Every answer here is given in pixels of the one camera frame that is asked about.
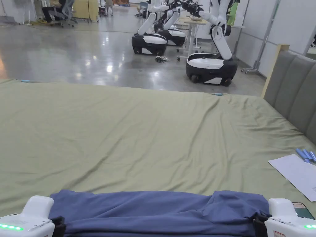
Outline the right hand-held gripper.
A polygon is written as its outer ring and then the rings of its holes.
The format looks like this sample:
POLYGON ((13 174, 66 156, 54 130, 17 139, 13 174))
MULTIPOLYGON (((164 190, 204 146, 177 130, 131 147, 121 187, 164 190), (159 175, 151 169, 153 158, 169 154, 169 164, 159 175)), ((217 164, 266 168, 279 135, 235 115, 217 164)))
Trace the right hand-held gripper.
POLYGON ((301 202, 269 199, 269 215, 253 219, 256 237, 315 237, 316 220, 301 202))

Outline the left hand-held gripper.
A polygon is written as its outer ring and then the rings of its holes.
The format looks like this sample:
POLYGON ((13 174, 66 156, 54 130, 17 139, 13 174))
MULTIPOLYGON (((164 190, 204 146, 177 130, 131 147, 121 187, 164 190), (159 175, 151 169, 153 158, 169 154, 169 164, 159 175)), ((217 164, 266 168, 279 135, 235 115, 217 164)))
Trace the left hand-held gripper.
POLYGON ((49 219, 54 200, 45 196, 32 196, 23 211, 0 218, 1 237, 64 237, 65 218, 49 219))

